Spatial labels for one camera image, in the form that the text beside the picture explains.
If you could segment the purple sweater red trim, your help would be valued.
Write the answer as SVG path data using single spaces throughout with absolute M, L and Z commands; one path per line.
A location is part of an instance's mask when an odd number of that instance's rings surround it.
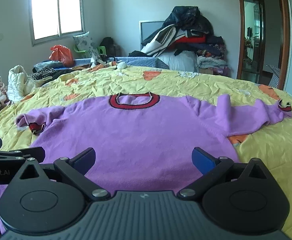
M 87 178 L 110 192 L 177 191 L 200 176 L 191 161 L 195 147 L 237 160 L 230 137 L 291 116 L 280 102 L 232 106 L 224 94 L 212 105 L 191 96 L 146 93 L 34 109 L 19 115 L 16 125 L 36 136 L 33 146 L 45 150 L 46 163 L 93 148 L 96 163 Z

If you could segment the pile of dark clothes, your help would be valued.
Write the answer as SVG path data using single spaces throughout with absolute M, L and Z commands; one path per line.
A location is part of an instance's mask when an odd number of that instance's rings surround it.
M 162 25 L 129 54 L 134 66 L 228 76 L 224 39 L 198 7 L 176 6 Z

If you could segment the yellow carrot print bedsheet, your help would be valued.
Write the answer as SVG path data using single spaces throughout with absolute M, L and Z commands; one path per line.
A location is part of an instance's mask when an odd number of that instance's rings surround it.
M 282 99 L 292 105 L 292 96 L 285 91 L 223 76 L 147 67 L 129 67 L 121 71 L 113 67 L 94 72 L 75 71 L 34 89 L 22 101 L 0 111 L 2 149 L 25 148 L 34 141 L 28 129 L 19 129 L 14 123 L 19 114 L 31 109 L 66 106 L 117 92 L 148 91 L 167 96 L 190 95 L 213 104 L 218 96 L 228 94 L 234 106 L 251 105 L 257 99 L 267 104 Z M 247 161 L 252 157 L 262 159 L 286 193 L 290 214 L 283 230 L 292 238 L 292 118 L 266 126 L 251 135 L 232 137 L 231 142 L 235 144 L 240 160 Z

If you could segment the black white striped garment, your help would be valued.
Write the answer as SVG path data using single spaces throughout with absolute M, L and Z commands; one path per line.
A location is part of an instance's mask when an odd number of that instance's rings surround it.
M 51 67 L 43 67 L 40 70 L 37 70 L 36 72 L 30 74 L 28 77 L 30 77 L 33 80 L 42 80 L 47 77 L 53 77 L 58 71 Z

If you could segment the white pompom ball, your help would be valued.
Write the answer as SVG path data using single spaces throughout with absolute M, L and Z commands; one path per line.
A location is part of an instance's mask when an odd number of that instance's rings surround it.
M 127 68 L 126 62 L 121 61 L 121 62 L 117 63 L 117 69 L 122 70 L 122 69 L 125 69 L 125 68 Z

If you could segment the checkered basket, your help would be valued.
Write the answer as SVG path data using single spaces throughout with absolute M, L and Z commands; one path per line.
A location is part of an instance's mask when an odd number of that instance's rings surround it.
M 269 86 L 272 88 L 278 88 L 280 80 L 280 68 L 269 64 L 267 64 L 267 67 L 269 67 L 272 71 L 272 78 L 269 82 Z

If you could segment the orange plastic bag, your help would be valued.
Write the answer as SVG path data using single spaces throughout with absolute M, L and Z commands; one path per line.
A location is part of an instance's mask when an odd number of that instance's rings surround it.
M 69 48 L 63 45 L 55 45 L 51 47 L 51 51 L 52 53 L 49 56 L 51 61 L 60 61 L 65 67 L 73 67 L 73 55 Z

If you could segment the green plastic chair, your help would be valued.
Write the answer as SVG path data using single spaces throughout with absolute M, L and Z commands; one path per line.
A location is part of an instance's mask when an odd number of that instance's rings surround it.
M 80 50 L 76 44 L 73 46 L 73 49 L 81 58 L 89 58 L 92 55 L 92 51 Z M 104 46 L 97 47 L 96 52 L 106 55 L 106 48 Z

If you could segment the blue quilted bed cover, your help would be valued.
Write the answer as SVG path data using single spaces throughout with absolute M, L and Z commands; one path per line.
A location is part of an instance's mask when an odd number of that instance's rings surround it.
M 162 60 L 154 57 L 108 57 L 105 62 L 108 63 L 110 61 L 122 61 L 128 66 L 170 69 Z

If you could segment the floral cushion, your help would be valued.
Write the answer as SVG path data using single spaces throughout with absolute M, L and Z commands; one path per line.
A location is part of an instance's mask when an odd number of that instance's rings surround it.
M 90 35 L 90 32 L 86 32 L 81 35 L 73 35 L 73 39 L 75 44 L 78 46 L 80 50 L 90 50 L 92 51 L 92 56 L 98 56 L 99 53 L 96 52 L 97 46 L 94 43 L 93 38 Z

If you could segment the grey framed board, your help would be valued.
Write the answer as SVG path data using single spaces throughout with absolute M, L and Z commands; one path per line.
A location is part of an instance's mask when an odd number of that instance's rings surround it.
M 140 42 L 143 42 L 154 31 L 159 29 L 163 24 L 163 21 L 139 21 L 139 36 Z

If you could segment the window with metal frame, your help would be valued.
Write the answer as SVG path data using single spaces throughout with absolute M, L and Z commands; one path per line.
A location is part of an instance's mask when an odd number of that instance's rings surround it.
M 83 0 L 29 0 L 32 45 L 81 34 L 85 30 Z

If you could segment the wooden door frame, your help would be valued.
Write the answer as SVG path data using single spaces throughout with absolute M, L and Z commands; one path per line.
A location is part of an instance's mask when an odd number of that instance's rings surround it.
M 240 55 L 237 78 L 269 85 L 272 71 L 280 68 L 277 89 L 283 89 L 290 49 L 288 0 L 239 0 Z

